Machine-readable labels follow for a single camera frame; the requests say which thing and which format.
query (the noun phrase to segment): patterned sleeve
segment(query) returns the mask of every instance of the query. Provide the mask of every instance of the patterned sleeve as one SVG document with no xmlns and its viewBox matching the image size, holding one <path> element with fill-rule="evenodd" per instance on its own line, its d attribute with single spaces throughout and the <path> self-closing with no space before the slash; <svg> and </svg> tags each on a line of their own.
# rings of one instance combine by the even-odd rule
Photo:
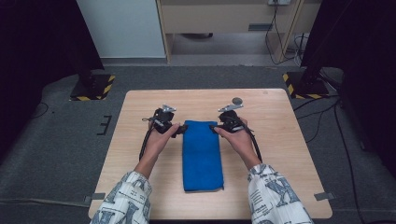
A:
<svg viewBox="0 0 396 224">
<path fill-rule="evenodd" d="M 286 178 L 270 165 L 254 166 L 247 180 L 252 223 L 314 223 Z"/>
<path fill-rule="evenodd" d="M 149 223 L 151 185 L 138 172 L 126 174 L 102 202 L 91 224 Z"/>
</svg>

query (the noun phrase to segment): person's right hand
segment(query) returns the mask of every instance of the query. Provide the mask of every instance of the person's right hand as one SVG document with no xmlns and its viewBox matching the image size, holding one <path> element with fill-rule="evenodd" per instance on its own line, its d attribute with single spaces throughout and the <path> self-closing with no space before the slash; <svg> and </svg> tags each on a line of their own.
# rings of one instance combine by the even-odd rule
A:
<svg viewBox="0 0 396 224">
<path fill-rule="evenodd" d="M 240 118 L 245 125 L 248 126 L 248 121 Z M 229 133 L 224 129 L 215 128 L 215 132 L 224 137 L 230 142 L 233 149 L 239 154 L 241 159 L 244 161 L 248 170 L 250 170 L 253 166 L 262 163 L 257 157 L 256 153 L 253 150 L 253 145 L 251 142 L 250 135 L 246 130 L 239 130 L 236 133 Z"/>
</svg>

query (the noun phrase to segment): folded cloth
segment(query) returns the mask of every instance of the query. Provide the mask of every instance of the folded cloth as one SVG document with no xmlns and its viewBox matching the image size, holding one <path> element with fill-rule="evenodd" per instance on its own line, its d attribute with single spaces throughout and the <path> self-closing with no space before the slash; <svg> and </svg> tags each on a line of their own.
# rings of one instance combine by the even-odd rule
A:
<svg viewBox="0 0 396 224">
<path fill-rule="evenodd" d="M 219 136 L 209 125 L 215 121 L 186 120 L 183 134 L 183 186 L 185 191 L 210 191 L 224 188 Z"/>
</svg>

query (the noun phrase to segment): wall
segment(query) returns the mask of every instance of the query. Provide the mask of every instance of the wall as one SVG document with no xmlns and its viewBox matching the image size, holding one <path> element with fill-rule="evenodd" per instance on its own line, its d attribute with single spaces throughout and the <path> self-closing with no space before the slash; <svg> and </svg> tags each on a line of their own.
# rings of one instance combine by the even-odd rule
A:
<svg viewBox="0 0 396 224">
<path fill-rule="evenodd" d="M 101 58 L 165 58 L 155 0 L 77 0 Z"/>
</svg>

